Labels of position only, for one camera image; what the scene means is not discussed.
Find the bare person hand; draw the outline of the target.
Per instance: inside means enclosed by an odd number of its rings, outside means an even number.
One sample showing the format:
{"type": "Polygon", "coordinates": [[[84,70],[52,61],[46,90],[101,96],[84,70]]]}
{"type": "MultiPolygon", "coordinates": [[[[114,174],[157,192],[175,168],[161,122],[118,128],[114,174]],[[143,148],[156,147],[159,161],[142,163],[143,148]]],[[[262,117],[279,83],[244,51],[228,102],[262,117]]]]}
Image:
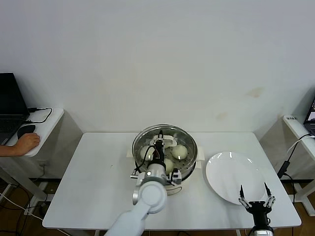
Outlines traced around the bare person hand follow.
{"type": "Polygon", "coordinates": [[[20,137],[17,141],[16,155],[23,156],[27,154],[30,150],[38,146],[40,143],[40,137],[36,133],[26,133],[20,137]]]}

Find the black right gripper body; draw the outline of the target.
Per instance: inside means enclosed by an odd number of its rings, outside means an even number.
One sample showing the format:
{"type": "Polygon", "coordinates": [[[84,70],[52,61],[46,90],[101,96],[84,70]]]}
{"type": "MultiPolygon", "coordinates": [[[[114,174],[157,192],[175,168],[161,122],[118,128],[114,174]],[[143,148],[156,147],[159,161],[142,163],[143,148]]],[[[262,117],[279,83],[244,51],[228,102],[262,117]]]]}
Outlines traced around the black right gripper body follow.
{"type": "Polygon", "coordinates": [[[267,215],[271,212],[271,207],[264,201],[249,202],[249,204],[247,212],[253,216],[254,225],[257,228],[267,228],[269,226],[267,215]]]}

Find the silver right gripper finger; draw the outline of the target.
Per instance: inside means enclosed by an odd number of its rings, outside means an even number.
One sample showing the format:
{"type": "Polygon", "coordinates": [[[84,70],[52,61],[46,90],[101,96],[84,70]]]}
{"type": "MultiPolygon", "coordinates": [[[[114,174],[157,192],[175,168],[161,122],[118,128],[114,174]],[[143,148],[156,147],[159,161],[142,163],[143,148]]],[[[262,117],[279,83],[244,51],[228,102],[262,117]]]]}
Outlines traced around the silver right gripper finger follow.
{"type": "Polygon", "coordinates": [[[271,194],[271,191],[270,191],[270,189],[268,188],[268,186],[267,186],[266,183],[264,183],[264,186],[265,186],[266,193],[267,193],[267,200],[266,200],[265,203],[264,203],[264,207],[271,208],[272,205],[273,205],[274,202],[275,202],[275,196],[273,196],[273,195],[271,194]]]}
{"type": "Polygon", "coordinates": [[[245,199],[244,196],[244,191],[243,191],[243,186],[240,186],[240,197],[239,197],[239,202],[241,203],[242,206],[244,206],[245,208],[250,208],[251,204],[245,199]]]}

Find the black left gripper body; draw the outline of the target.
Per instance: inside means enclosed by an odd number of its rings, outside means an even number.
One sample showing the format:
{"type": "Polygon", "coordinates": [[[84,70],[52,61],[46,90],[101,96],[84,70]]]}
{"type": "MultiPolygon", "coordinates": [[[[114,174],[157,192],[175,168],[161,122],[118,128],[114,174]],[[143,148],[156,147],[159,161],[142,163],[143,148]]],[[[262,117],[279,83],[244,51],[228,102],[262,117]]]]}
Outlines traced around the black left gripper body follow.
{"type": "Polygon", "coordinates": [[[154,144],[154,155],[153,155],[153,163],[165,165],[164,159],[164,144],[162,140],[157,140],[154,144]]]}

